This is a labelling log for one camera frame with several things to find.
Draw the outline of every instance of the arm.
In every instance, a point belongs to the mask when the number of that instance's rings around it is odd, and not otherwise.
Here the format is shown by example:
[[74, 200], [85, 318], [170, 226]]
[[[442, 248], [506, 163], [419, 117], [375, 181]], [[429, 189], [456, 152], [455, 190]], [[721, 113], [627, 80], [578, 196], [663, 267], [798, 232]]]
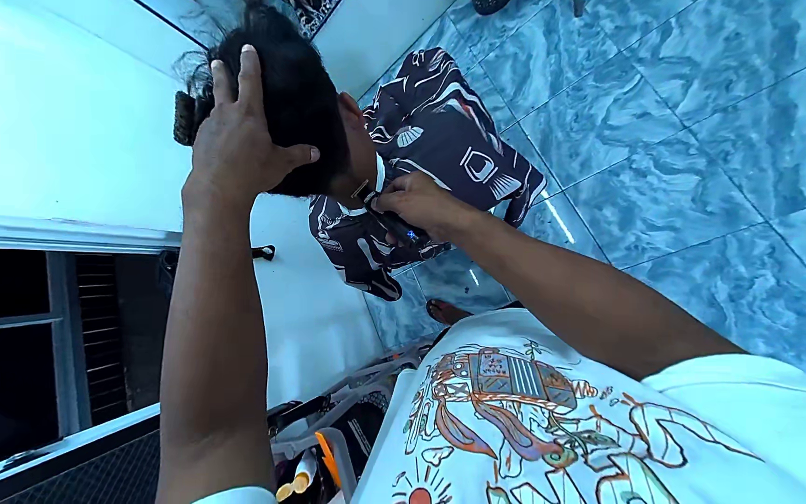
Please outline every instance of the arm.
[[558, 337], [634, 379], [693, 357], [744, 352], [641, 281], [533, 239], [421, 173], [397, 178], [385, 193], [381, 210], [464, 249]]
[[161, 376], [158, 502], [273, 487], [249, 219], [259, 193], [318, 152], [272, 144], [257, 54], [246, 46], [241, 58], [238, 101], [223, 63], [213, 62], [216, 107], [198, 131], [183, 187], [183, 243]]

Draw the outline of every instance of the hair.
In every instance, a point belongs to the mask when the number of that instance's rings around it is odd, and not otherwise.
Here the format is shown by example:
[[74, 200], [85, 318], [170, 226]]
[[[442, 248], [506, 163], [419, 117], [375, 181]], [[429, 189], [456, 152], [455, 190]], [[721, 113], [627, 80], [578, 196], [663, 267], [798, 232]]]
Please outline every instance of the hair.
[[222, 40], [206, 53], [191, 53], [206, 57], [206, 63], [198, 63], [187, 76], [187, 94], [176, 94], [175, 140], [185, 145], [194, 143], [198, 127], [213, 109], [211, 61], [223, 61], [232, 94], [238, 96], [241, 48], [251, 44], [260, 56], [263, 109], [272, 142], [281, 147], [305, 143], [320, 151], [319, 161], [293, 169], [270, 192], [287, 196], [327, 194], [331, 179], [349, 166], [350, 150], [338, 92], [319, 53], [289, 18], [264, 6], [263, 0], [245, 0], [239, 27], [225, 30], [215, 24]]

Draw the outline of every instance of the wrist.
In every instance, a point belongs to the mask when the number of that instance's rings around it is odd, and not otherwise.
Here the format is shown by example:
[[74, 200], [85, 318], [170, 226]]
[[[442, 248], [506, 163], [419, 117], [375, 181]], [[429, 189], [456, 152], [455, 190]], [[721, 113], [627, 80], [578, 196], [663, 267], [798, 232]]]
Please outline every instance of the wrist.
[[220, 190], [210, 184], [190, 184], [186, 181], [182, 188], [183, 215], [186, 219], [195, 216], [218, 215], [223, 218], [251, 214], [253, 196], [241, 196], [233, 191]]

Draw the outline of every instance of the hair clipper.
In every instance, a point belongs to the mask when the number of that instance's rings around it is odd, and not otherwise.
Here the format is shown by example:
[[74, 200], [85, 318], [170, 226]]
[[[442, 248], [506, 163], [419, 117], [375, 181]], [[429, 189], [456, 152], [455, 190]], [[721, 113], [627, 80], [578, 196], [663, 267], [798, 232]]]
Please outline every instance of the hair clipper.
[[425, 230], [407, 223], [399, 215], [397, 215], [396, 212], [382, 213], [372, 207], [372, 201], [382, 194], [378, 191], [369, 189], [368, 184], [369, 181], [366, 180], [363, 182], [363, 185], [360, 186], [359, 189], [356, 189], [356, 192], [353, 193], [354, 198], [357, 198], [363, 202], [365, 205], [365, 211], [369, 212], [370, 215], [375, 217], [375, 220], [378, 221], [378, 224], [381, 224], [388, 233], [397, 238], [397, 243], [400, 246], [422, 249], [428, 245], [428, 242], [431, 241], [431, 237], [428, 236], [428, 233]]

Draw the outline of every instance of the neck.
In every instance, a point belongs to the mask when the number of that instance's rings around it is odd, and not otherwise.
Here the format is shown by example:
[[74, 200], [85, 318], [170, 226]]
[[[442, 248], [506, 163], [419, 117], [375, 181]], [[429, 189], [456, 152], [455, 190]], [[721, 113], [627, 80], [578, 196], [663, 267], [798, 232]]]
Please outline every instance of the neck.
[[375, 178], [378, 177], [376, 162], [375, 157], [372, 157], [371, 162], [358, 163], [358, 166], [351, 167], [351, 170], [335, 177], [331, 182], [329, 196], [351, 210], [363, 208], [363, 202], [353, 196], [353, 193], [363, 185], [364, 180], [369, 181], [367, 184], [369, 189], [375, 190]]

